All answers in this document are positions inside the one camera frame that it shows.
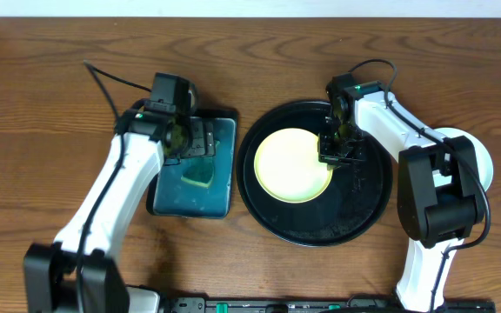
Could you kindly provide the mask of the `green yellow sponge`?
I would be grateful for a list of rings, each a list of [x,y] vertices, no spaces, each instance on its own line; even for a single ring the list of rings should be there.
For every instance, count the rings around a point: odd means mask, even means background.
[[[201,188],[209,188],[215,176],[215,166],[211,156],[193,158],[184,170],[183,182]]]

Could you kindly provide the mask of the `yellow plate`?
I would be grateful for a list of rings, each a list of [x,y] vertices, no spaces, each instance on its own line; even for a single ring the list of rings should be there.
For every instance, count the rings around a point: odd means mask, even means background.
[[[286,128],[269,134],[254,156],[256,178],[270,196],[305,203],[329,186],[333,170],[318,160],[319,138],[308,130]]]

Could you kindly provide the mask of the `mint plate with large scribble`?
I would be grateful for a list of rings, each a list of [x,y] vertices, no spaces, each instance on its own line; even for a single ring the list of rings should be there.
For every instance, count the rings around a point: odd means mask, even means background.
[[[494,166],[491,159],[491,154],[486,149],[486,147],[476,137],[474,137],[473,135],[464,130],[450,127],[443,127],[443,128],[437,128],[437,132],[442,133],[447,137],[465,136],[471,140],[476,152],[479,178],[484,190],[487,191],[491,187],[494,175]]]

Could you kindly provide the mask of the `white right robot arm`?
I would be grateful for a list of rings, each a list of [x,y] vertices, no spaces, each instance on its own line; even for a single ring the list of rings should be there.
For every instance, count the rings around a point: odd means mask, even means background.
[[[331,132],[319,139],[318,159],[331,167],[361,163],[371,137],[397,161],[397,212],[410,238],[397,298],[405,310],[432,312],[444,303],[451,259],[479,243],[466,240],[474,225],[489,222],[476,147],[423,124],[379,81],[359,84],[344,74],[326,92]]]

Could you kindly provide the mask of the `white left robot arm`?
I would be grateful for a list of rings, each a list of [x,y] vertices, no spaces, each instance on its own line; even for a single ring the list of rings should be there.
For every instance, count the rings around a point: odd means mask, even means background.
[[[117,266],[126,230],[169,149],[198,161],[217,148],[209,118],[127,112],[77,213],[51,245],[34,243],[23,260],[30,312],[158,312],[161,296],[127,285]]]

